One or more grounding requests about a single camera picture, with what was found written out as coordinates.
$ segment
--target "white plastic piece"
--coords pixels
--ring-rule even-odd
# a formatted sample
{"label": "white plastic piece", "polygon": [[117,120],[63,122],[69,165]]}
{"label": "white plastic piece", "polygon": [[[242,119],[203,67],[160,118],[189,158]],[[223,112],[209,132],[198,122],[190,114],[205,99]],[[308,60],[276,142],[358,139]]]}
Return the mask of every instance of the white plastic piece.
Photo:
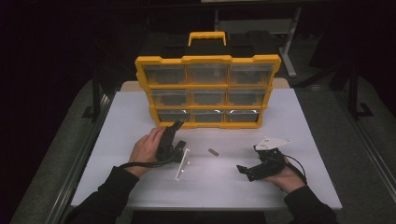
{"label": "white plastic piece", "polygon": [[184,150],[183,159],[181,160],[180,166],[178,167],[177,170],[177,174],[175,177],[176,181],[178,181],[180,179],[181,174],[184,173],[186,165],[190,164],[189,158],[190,158],[190,150],[186,148],[186,150]]}
{"label": "white plastic piece", "polygon": [[283,139],[283,138],[273,138],[273,137],[266,137],[260,141],[260,143],[255,146],[256,150],[269,150],[276,147],[282,147],[286,144],[291,143],[290,139]]}

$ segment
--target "hand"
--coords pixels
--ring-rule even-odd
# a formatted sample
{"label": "hand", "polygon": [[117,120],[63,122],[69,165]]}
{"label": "hand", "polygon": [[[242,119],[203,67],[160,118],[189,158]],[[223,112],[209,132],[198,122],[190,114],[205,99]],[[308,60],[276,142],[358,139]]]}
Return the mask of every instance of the hand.
{"label": "hand", "polygon": [[288,194],[305,186],[304,181],[288,166],[285,166],[277,175],[265,177],[263,181],[275,184]]}
{"label": "hand", "polygon": [[[139,162],[151,162],[156,161],[155,157],[157,153],[157,147],[160,144],[161,137],[163,136],[164,128],[153,128],[150,134],[146,134],[140,138],[135,144],[132,150],[131,157],[128,162],[139,161]],[[143,174],[149,171],[147,167],[132,166],[125,168],[126,171],[130,172],[137,177],[141,177]]]}

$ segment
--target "black jacket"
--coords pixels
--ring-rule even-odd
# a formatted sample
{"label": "black jacket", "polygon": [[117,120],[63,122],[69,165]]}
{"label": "black jacket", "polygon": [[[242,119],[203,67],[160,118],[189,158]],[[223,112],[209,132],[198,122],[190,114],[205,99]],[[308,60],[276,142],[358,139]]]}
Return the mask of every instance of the black jacket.
{"label": "black jacket", "polygon": [[[67,216],[66,224],[115,223],[128,202],[134,185],[139,181],[135,175],[113,167],[106,182]],[[285,203],[294,220],[304,224],[337,223],[334,211],[322,203],[309,187],[302,187],[285,197]]]}

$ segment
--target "white table surface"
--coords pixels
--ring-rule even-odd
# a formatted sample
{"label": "white table surface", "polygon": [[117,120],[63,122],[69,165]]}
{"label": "white table surface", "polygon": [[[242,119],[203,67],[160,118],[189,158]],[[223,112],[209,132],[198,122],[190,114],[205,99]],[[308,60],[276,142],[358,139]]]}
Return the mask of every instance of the white table surface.
{"label": "white table surface", "polygon": [[[294,90],[274,89],[263,117],[259,129],[177,131],[174,146],[179,140],[187,142],[191,164],[179,181],[175,180],[177,163],[152,169],[137,183],[127,206],[142,210],[285,208],[282,191],[271,183],[249,182],[235,166],[259,164],[252,146],[269,136],[290,139],[292,143],[280,147],[280,151],[304,166],[308,185],[320,200],[333,209],[342,208]],[[114,165],[127,162],[134,143],[154,125],[144,92],[117,92],[71,204],[80,204],[96,191]],[[209,148],[215,149],[219,156],[209,153]]]}

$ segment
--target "yellow handle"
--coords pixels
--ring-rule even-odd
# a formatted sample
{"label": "yellow handle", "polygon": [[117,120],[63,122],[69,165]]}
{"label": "yellow handle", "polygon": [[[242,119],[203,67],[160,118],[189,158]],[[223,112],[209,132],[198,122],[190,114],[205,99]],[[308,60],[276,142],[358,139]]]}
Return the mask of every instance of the yellow handle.
{"label": "yellow handle", "polygon": [[189,46],[193,39],[223,39],[224,46],[226,45],[225,33],[222,31],[214,32],[191,32],[189,39]]}

